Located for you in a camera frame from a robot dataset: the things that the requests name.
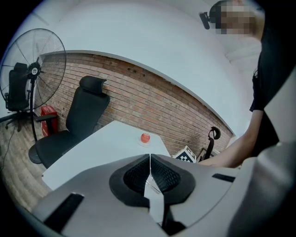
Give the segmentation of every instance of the black office chair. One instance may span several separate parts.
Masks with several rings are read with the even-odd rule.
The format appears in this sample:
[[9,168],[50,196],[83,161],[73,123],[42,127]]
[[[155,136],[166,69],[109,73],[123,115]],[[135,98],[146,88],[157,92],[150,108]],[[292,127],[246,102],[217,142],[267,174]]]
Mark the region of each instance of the black office chair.
[[[105,79],[85,76],[79,82],[66,120],[68,130],[43,137],[35,144],[41,163],[48,168],[62,155],[93,133],[93,129],[107,108],[110,97],[102,92]],[[51,120],[56,115],[36,117],[37,122],[46,121],[52,133]]]
[[27,64],[17,62],[9,72],[9,92],[4,94],[5,107],[11,112],[17,112],[17,115],[11,119],[5,126],[8,129],[8,125],[14,121],[18,121],[18,131],[20,131],[20,120],[24,113],[22,110],[29,106],[30,90],[26,90],[27,85]]
[[211,155],[211,152],[214,148],[214,140],[217,140],[220,138],[221,136],[221,132],[219,130],[219,128],[217,127],[211,127],[212,129],[209,131],[209,134],[208,134],[208,137],[209,137],[209,146],[207,148],[207,152],[205,153],[204,155],[204,159],[203,160],[206,160],[206,159],[209,159],[210,155]]

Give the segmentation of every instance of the brick wall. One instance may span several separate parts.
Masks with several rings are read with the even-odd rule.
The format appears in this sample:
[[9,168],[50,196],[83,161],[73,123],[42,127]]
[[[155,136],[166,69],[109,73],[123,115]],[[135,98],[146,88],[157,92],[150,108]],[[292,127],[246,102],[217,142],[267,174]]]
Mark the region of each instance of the brick wall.
[[[59,55],[48,56],[42,68],[46,74],[41,76],[53,88],[63,67],[58,59]],[[67,54],[64,78],[46,103],[58,111],[60,130],[66,129],[75,90],[85,75],[105,78],[104,92],[111,97],[95,131],[118,120],[160,135],[170,154],[188,145],[198,155],[202,147],[208,147],[211,126],[221,130],[221,138],[215,141],[214,149],[224,150],[232,137],[216,115],[181,88],[133,64],[91,54]],[[48,86],[38,83],[41,94],[48,96]]]

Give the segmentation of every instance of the chair headrest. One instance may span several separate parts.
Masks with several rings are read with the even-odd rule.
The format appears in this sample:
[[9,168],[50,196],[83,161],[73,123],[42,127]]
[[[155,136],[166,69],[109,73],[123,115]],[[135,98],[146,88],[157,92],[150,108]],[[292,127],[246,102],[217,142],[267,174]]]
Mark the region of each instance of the chair headrest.
[[25,71],[27,70],[27,64],[17,62],[17,63],[14,65],[13,70],[14,70],[14,71],[17,71],[17,72],[25,72]]
[[219,128],[217,128],[217,127],[211,127],[211,130],[209,131],[209,135],[208,135],[209,138],[210,138],[210,133],[212,131],[215,131],[216,132],[216,135],[214,135],[214,139],[215,140],[219,139],[220,136],[221,136],[221,132],[220,132]]
[[106,79],[94,77],[94,76],[84,76],[81,78],[79,85],[84,90],[90,91],[92,93],[101,94],[104,82]]

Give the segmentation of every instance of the floor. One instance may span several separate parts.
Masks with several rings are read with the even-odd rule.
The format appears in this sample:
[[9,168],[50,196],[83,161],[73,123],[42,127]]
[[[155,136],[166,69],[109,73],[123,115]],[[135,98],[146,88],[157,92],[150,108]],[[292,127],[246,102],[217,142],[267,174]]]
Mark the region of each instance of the floor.
[[[29,120],[22,121],[20,132],[17,132],[15,123],[11,123],[8,126],[8,130],[6,130],[6,123],[7,122],[0,123],[1,167],[14,128],[15,131],[5,157],[1,177],[9,193],[20,205],[31,212],[38,201],[50,191],[41,179],[41,175],[46,168],[42,164],[33,164],[28,158],[29,148],[35,143]],[[35,128],[37,138],[41,138],[40,123],[35,123]]]

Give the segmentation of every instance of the black shirt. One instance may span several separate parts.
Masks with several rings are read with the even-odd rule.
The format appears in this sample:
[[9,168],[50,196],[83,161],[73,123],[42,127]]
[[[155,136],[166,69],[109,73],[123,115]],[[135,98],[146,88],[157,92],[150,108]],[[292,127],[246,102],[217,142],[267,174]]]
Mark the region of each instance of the black shirt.
[[[285,7],[284,12],[276,6],[265,8],[262,51],[258,71],[253,76],[254,100],[250,108],[252,112],[264,109],[284,84],[296,63],[296,33],[293,27],[296,21],[294,18],[291,22],[292,15],[287,16],[287,8],[294,7],[288,4],[285,4]],[[252,156],[257,156],[262,150],[277,142],[276,132],[264,112]]]

